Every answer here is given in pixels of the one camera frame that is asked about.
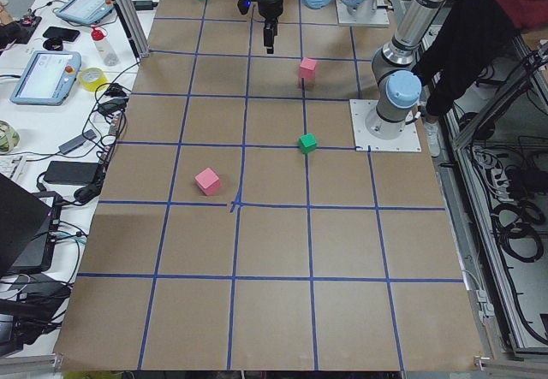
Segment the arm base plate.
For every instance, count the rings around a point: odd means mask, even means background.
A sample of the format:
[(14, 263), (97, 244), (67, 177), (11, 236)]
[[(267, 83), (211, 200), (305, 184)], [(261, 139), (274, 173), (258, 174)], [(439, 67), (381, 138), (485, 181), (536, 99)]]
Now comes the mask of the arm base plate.
[(354, 148), (372, 152), (421, 152), (413, 112), (409, 110), (403, 121), (387, 122), (378, 115), (377, 103), (371, 99), (349, 101)]
[(345, 27), (387, 28), (389, 4), (385, 0), (336, 0), (337, 21)]

